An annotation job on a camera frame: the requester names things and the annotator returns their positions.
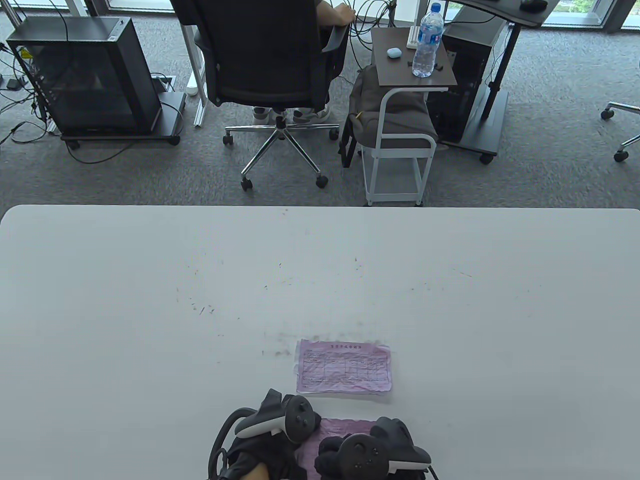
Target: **gray bag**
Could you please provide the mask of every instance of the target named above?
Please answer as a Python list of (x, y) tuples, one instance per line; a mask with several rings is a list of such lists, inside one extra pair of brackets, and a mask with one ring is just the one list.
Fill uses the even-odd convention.
[[(391, 90), (378, 84), (378, 70), (375, 65), (364, 68), (356, 79), (349, 96), (349, 115), (344, 124), (340, 141), (342, 166), (351, 165), (356, 142), (369, 148), (375, 148), (380, 117), (380, 102)], [(399, 92), (387, 102), (384, 133), (424, 133), (438, 141), (429, 111), (424, 103), (422, 92)], [(346, 147), (349, 141), (349, 152)], [(431, 148), (428, 140), (423, 139), (383, 139), (381, 148)]]

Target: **pink paper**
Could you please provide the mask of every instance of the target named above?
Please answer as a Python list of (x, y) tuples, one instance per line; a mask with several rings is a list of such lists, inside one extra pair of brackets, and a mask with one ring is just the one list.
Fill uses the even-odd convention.
[(320, 480), (314, 462), (320, 442), (328, 436), (345, 436), (348, 433), (369, 433), (376, 423), (369, 420), (322, 419), (320, 428), (296, 451), (298, 465), (307, 471), (307, 480)]
[(391, 350), (371, 343), (310, 342), (298, 346), (301, 394), (382, 394), (391, 390)]

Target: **computer mouse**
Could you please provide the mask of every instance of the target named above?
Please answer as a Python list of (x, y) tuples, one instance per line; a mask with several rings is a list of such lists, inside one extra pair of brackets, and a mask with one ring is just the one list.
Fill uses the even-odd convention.
[(389, 56), (389, 58), (400, 58), (402, 56), (402, 50), (392, 48), (387, 50), (387, 55)]
[(527, 13), (540, 13), (547, 9), (547, 0), (522, 0), (520, 9)]

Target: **keyboard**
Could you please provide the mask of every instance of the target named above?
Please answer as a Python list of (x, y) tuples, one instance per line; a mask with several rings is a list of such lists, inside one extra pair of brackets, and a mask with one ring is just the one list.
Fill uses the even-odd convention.
[(418, 48), (418, 33), (420, 33), (419, 25), (412, 25), (409, 30), (409, 38), (406, 41), (406, 47), (410, 50), (416, 50)]

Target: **blue label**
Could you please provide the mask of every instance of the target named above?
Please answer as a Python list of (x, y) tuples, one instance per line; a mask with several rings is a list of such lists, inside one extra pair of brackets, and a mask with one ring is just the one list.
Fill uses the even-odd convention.
[[(425, 38), (425, 34), (429, 33), (429, 28), (420, 28), (420, 31), (418, 33), (418, 43), (421, 44), (423, 39)], [(431, 37), (429, 38), (428, 42), (425, 42), (429, 45), (437, 45), (440, 43), (440, 38), (442, 36), (442, 31), (439, 31), (438, 33), (435, 33), (434, 35), (431, 35)]]

